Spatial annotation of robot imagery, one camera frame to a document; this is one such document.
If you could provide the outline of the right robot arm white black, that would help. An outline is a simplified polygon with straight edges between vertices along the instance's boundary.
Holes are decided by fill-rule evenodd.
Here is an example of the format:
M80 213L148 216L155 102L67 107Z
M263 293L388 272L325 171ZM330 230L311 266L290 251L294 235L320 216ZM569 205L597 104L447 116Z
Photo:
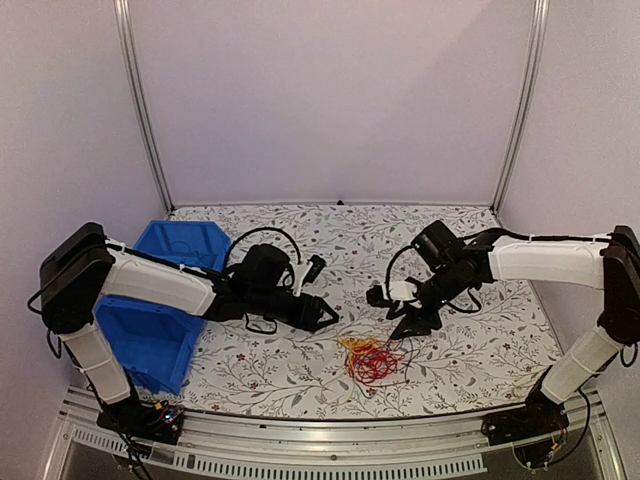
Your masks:
M488 415L491 434L537 436L564 427L565 402L639 342L639 240L626 225L603 234L527 235L490 228L467 237L435 221L409 243L431 275L425 281L385 278L368 292L398 319L400 340L438 330L441 310L463 292L496 282L531 282L546 312L566 313L562 357L548 367L522 407Z

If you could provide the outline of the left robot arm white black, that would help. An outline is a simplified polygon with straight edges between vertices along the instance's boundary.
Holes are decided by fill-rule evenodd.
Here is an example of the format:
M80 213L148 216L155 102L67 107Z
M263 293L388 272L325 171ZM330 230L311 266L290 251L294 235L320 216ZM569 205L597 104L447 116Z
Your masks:
M337 312L303 290L325 265L262 243L235 264L223 257L207 268L130 248L89 222L44 260L27 306L96 387L111 419L138 434L149 415L134 401L137 388L180 394L206 322L260 317L310 333L336 324Z

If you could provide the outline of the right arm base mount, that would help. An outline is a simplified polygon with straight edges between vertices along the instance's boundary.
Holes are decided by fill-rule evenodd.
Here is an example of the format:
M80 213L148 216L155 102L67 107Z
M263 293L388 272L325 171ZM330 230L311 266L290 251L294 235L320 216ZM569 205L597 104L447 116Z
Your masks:
M489 413L480 431L491 446L511 444L518 463L536 470L552 463L566 443L568 426L563 406L536 404Z

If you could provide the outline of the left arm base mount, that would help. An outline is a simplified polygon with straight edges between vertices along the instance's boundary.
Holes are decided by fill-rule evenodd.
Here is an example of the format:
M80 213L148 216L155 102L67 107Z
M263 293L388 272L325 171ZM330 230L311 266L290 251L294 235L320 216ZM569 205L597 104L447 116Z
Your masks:
M104 404L97 419L101 428L123 436L176 445L182 433L184 408L167 401L146 404L137 397Z

